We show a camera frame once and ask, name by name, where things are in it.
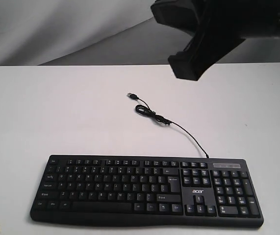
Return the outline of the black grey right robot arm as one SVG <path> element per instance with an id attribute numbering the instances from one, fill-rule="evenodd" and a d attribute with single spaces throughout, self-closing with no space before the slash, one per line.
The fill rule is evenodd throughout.
<path id="1" fill-rule="evenodd" d="M 248 38 L 280 38 L 280 0 L 156 0 L 151 11 L 158 24 L 192 37 L 168 57 L 179 79 L 199 80 Z"/>

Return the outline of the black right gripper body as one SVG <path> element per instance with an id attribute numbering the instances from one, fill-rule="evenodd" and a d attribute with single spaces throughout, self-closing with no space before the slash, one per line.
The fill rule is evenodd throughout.
<path id="1" fill-rule="evenodd" d="M 201 26 L 183 51 L 168 57 L 178 79 L 198 81 L 216 62 L 245 40 L 217 24 Z"/>

